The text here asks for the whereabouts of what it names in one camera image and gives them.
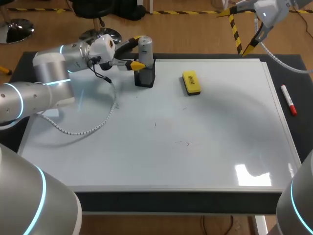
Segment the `black cable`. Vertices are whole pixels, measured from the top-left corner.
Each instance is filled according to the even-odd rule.
[[[89,65],[89,62],[90,62],[90,61],[91,61],[91,63],[92,63],[93,69],[92,69],[92,68],[90,67],[90,65]],[[106,77],[106,76],[103,76],[102,74],[99,74],[99,73],[96,71],[96,69],[95,69],[94,66],[95,66],[95,61],[93,61],[92,58],[89,59],[89,60],[87,61],[87,67],[88,67],[91,71],[93,71],[94,75],[95,75],[96,77],[99,77],[99,78],[101,78],[101,79],[107,81],[108,83],[112,83],[112,80],[111,80],[111,79],[109,79],[109,78]]]
[[[294,10],[298,13],[298,15],[303,19],[303,21],[305,22],[305,25],[306,25],[305,31],[306,31],[306,32],[310,35],[310,37],[313,39],[312,34],[308,31],[308,22],[307,22],[306,19],[301,15],[301,13],[298,12],[298,11],[295,9],[295,7],[293,7],[293,8],[294,8]]]
[[[202,227],[204,235],[207,235],[207,231],[206,231],[205,223],[204,223],[204,215],[201,216],[201,225],[202,225],[201,227]]]
[[[234,225],[234,217],[231,215],[230,216],[230,226],[227,229],[227,231],[224,233],[224,235],[227,235],[230,232],[230,230],[233,228],[233,225]]]

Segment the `floor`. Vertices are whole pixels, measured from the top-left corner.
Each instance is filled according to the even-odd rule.
[[[214,10],[208,0],[155,0],[154,10]],[[215,7],[219,1],[213,0]],[[17,0],[8,7],[67,8],[64,0]],[[306,9],[313,9],[313,4]],[[77,41],[79,35],[92,28],[92,21],[80,19],[71,12],[10,12],[12,18],[26,18],[35,25],[35,33],[29,39],[12,45],[0,45],[0,65],[14,70],[24,51],[38,51]],[[313,14],[302,14],[313,35]],[[254,35],[253,14],[234,16],[243,49]],[[103,18],[107,27],[119,31],[126,40],[135,35],[149,35],[154,41],[154,51],[164,53],[237,53],[228,17],[205,15],[146,15],[138,22],[117,16]],[[306,33],[306,24],[296,13],[288,14],[279,23],[265,44],[273,53],[300,54],[308,69],[313,69],[313,38]],[[255,53],[264,53],[257,47]],[[0,83],[9,76],[0,74]],[[254,234],[250,218],[235,216],[230,235]],[[268,216],[268,227],[275,223]],[[206,216],[207,234],[223,235],[230,225],[230,216]],[[201,216],[108,216],[86,215],[82,235],[99,234],[204,234]]]

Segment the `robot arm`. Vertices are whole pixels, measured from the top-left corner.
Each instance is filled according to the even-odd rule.
[[[250,11],[255,12],[262,21],[259,30],[243,52],[243,56],[246,56],[267,37],[274,25],[287,16],[290,6],[302,8],[310,2],[311,0],[242,0],[221,12],[219,17]]]
[[[95,64],[100,64],[103,70],[112,66],[118,66],[121,70],[143,69],[143,63],[114,57],[138,45],[138,40],[132,44],[130,42],[133,40],[124,43],[127,46],[120,47],[116,53],[112,38],[103,35],[91,45],[78,42],[38,52],[33,59],[38,83],[16,82],[0,86],[0,124],[73,103],[69,73],[88,69]]]
[[[78,235],[82,208],[67,186],[0,144],[0,234]]]

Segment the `whiteboard eraser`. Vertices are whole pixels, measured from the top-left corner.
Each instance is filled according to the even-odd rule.
[[[184,71],[182,78],[188,95],[200,94],[201,87],[195,71]]]

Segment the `marker holder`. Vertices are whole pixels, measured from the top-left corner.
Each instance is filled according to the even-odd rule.
[[[138,87],[153,87],[156,78],[156,60],[154,60],[152,68],[144,68],[139,71],[134,71],[134,78],[135,85]]]

